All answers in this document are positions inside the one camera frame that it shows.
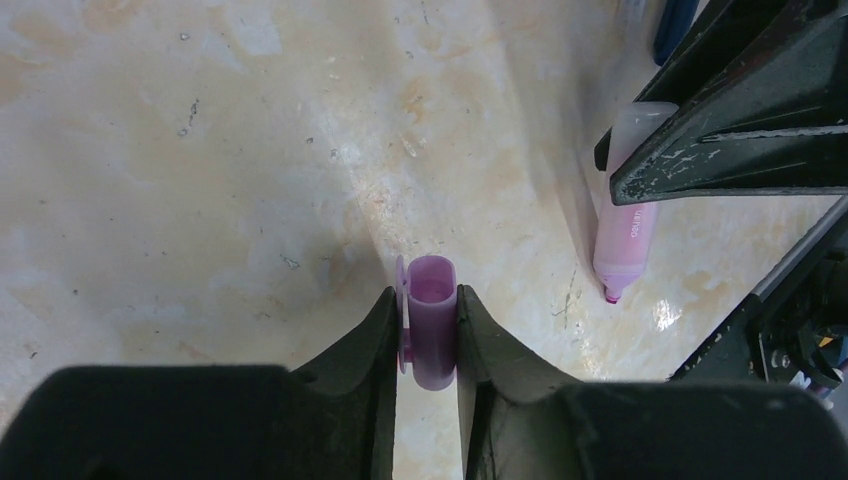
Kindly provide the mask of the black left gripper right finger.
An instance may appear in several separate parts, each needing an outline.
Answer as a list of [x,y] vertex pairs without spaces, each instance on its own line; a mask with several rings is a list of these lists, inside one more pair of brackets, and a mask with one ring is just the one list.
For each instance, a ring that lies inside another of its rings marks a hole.
[[458,289],[458,406],[468,479],[843,479],[847,443],[796,387],[583,382]]

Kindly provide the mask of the dark blue pen cap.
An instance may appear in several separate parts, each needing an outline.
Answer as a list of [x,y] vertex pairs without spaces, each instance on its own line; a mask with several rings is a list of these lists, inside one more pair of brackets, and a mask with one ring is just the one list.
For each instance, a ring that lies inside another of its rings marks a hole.
[[654,63],[662,67],[681,43],[695,18],[698,0],[667,0],[652,45]]

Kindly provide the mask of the purple highlighter cap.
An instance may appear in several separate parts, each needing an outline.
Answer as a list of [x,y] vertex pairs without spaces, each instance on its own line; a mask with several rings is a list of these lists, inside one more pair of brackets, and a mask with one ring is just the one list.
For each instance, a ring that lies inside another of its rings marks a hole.
[[454,264],[439,255],[395,262],[397,362],[424,390],[440,391],[455,378],[458,282]]

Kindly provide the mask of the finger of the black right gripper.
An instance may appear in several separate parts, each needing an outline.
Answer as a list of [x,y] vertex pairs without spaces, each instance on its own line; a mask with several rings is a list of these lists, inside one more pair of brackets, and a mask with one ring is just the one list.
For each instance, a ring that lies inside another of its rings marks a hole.
[[782,13],[609,180],[616,205],[847,192],[847,16]]
[[711,1],[668,61],[639,93],[641,102],[669,102],[678,110],[715,78],[782,13],[818,19],[844,13],[843,1]]

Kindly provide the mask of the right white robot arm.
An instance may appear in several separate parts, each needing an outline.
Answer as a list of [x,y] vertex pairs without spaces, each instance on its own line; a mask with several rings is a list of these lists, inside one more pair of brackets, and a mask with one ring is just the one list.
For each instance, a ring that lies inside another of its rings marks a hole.
[[825,396],[847,382],[847,5],[669,1],[659,70],[596,144],[606,200],[825,196],[832,207],[675,371]]

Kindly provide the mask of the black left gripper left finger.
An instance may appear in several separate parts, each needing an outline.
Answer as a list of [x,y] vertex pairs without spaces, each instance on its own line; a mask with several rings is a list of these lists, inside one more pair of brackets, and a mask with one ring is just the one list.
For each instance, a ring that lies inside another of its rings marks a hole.
[[27,398],[5,479],[388,479],[394,289],[301,367],[76,366]]

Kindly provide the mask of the pale purple highlighter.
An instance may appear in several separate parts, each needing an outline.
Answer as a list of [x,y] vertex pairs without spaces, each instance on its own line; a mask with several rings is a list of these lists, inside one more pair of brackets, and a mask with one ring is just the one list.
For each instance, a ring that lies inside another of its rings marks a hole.
[[[610,180],[638,146],[677,110],[677,105],[668,102],[638,102],[623,108],[611,129],[606,179]],[[616,304],[646,269],[658,205],[616,206],[611,192],[611,188],[606,188],[602,196],[593,269],[603,285],[606,301]]]

